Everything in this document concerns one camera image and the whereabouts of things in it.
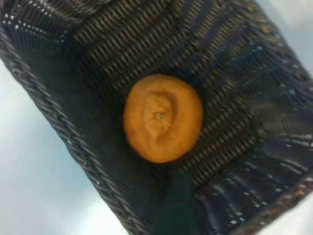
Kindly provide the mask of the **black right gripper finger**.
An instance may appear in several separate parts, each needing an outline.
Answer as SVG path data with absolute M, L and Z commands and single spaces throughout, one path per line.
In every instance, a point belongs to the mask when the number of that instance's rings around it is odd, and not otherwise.
M 186 171 L 174 171 L 165 194 L 149 206 L 149 235 L 200 235 L 201 223 L 192 196 L 193 182 Z

